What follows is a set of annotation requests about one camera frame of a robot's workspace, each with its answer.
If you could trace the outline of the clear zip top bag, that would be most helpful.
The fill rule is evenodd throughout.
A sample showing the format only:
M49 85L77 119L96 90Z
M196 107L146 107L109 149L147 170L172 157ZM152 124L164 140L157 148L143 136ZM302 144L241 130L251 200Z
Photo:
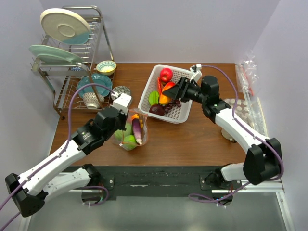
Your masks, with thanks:
M112 135L113 144L126 151L145 145L149 139L147 117L138 108L129 109L125 130L117 130Z

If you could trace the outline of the purple white radish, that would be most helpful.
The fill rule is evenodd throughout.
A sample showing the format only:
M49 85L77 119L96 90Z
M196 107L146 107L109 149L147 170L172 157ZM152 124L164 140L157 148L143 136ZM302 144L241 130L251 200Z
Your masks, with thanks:
M142 131L137 119L132 121L132 131L138 145L142 145Z

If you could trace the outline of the small green cabbage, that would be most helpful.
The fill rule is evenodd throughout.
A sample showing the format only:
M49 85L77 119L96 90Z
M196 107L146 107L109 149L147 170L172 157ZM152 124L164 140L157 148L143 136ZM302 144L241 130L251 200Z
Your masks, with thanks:
M125 136L124 139L123 139L122 147L127 151L131 151L134 148L136 148L137 142L135 140L135 137L133 135Z

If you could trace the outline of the dark grapes bunch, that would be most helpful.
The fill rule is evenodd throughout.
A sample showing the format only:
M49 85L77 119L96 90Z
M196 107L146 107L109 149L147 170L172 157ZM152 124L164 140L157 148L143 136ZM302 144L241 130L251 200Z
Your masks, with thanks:
M179 100L172 100L168 104L163 105L165 113L168 113L174 107L180 108L181 102Z

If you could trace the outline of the large green cabbage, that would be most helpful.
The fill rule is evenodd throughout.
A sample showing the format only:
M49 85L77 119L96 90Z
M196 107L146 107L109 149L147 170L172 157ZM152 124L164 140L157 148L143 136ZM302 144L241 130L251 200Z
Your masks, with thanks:
M126 123L125 125L125 130L117 130L115 133L114 133L114 137L116 139L118 139L119 141L123 141L124 138L126 136L129 136L132 134L132 127L131 127L131 124L130 123Z

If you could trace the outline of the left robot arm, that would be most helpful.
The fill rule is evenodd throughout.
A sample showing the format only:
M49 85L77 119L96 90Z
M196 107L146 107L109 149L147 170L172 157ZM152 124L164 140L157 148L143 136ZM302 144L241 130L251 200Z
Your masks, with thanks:
M125 130L132 97L111 91L113 103L100 110L66 142L36 166L5 178L12 199L23 217L37 213L47 201L73 189L98 189L101 175L92 164L85 164L65 176L59 174L72 163L103 146L117 130Z

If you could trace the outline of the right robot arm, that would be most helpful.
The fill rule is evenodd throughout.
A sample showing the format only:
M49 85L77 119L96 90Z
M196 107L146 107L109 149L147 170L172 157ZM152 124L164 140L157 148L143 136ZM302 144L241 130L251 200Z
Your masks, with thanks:
M175 86L162 94L183 103L200 103L203 114L230 134L246 153L243 163L228 164L216 171L214 183L218 188L226 189L234 180L247 180L258 185L281 176L280 142L260 135L235 114L231 106L220 98L216 77L204 76L201 85L181 77Z

